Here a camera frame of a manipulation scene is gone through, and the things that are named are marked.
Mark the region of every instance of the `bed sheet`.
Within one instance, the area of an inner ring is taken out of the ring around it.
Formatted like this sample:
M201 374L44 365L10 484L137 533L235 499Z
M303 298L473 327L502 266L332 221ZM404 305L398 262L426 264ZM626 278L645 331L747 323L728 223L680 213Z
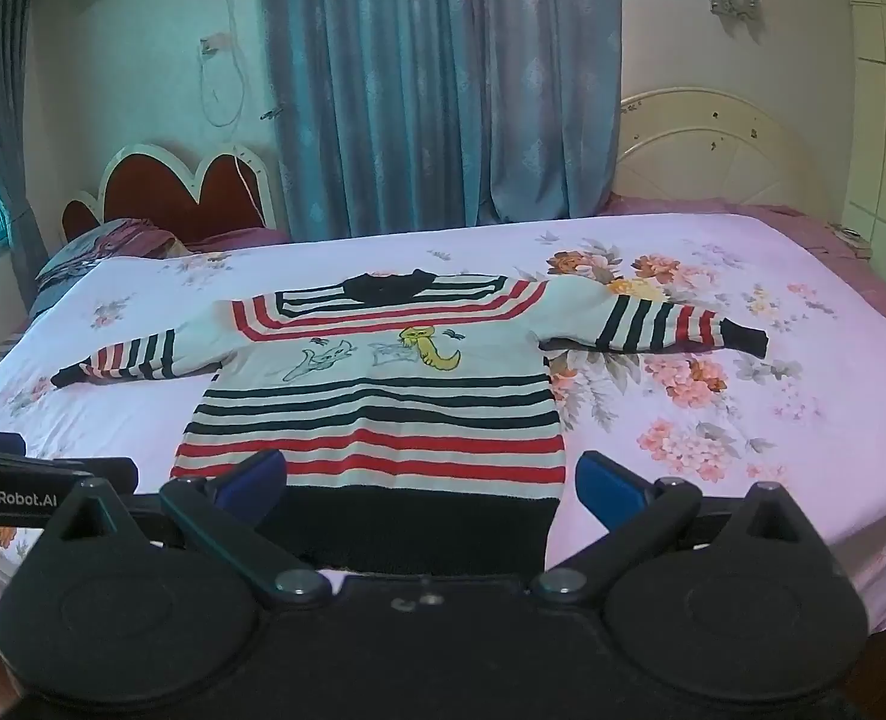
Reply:
M209 376L78 385L49 377L101 346L180 324L212 300L336 283L363 271L579 274L616 293L695 303L770 335L759 361L705 354L547 352L571 469L597 449L647 479L708 494L789 488L886 625L886 319L813 256L754 218L635 215L266 247L100 264L0 364L0 430L43 458L119 456L140 491L168 478ZM603 528L567 484L553 565ZM0 577L36 538L0 529ZM0 592L4 584L0 579Z

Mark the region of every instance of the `yellow flower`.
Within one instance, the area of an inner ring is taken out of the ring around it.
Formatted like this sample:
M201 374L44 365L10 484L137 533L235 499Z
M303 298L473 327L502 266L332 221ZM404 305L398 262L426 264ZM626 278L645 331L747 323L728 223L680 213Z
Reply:
M666 295L657 287L654 287L644 278L618 278L609 284L611 293L616 295L631 295L640 300L654 300L657 303L665 303Z

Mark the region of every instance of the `sweater cuff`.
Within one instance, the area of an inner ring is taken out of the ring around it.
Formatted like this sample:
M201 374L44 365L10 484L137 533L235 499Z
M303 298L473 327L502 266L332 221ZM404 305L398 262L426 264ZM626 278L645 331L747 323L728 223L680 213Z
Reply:
M723 336L723 346L727 349L738 349L761 360L766 356L769 337L764 331L743 327L741 324L730 322L729 319L720 322L719 331Z
M56 389L62 389L64 386L86 381L86 373L83 372L79 365L71 365L70 367L63 368L50 381Z

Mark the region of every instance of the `cream headboard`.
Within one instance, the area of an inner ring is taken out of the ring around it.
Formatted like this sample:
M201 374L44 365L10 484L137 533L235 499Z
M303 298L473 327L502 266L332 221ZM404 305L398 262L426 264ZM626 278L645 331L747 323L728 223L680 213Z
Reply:
M788 205L817 218L830 208L795 134L752 103L710 89L660 89L623 100L612 190Z

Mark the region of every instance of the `sweater collar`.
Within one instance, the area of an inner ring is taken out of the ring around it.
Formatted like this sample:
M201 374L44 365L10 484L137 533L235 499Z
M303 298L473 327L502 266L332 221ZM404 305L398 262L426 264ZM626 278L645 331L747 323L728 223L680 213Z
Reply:
M364 306L393 306L415 298L436 280L435 274L413 271L400 276L362 274L343 282L343 293Z

